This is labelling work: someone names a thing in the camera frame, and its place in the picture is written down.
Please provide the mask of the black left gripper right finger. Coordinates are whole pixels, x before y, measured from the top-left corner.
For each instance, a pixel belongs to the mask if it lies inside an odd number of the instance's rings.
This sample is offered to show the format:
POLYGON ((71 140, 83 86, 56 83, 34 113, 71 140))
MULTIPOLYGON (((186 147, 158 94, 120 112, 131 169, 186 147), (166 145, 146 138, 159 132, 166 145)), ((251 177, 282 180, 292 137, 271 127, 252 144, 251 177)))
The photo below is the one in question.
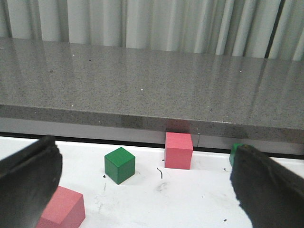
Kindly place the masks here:
POLYGON ((251 145, 231 151, 230 181, 254 228, 302 228, 304 179, 251 145))

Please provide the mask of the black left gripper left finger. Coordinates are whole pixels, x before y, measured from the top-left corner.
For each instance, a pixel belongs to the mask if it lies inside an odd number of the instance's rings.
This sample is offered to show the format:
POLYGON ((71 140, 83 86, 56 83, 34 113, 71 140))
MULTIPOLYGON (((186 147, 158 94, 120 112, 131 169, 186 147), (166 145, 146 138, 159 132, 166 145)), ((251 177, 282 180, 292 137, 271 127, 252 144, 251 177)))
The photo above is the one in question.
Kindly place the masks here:
POLYGON ((46 135, 0 161, 0 226, 34 228, 57 190, 62 155, 46 135))

